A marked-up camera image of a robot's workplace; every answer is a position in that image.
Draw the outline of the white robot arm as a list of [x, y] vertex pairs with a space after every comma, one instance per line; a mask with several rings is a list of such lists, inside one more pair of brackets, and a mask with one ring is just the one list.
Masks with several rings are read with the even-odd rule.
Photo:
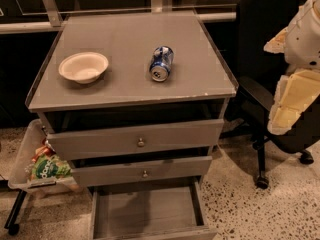
[[280, 77], [267, 129], [284, 135], [320, 95], [320, 0], [307, 0], [287, 27], [264, 45], [289, 64]]

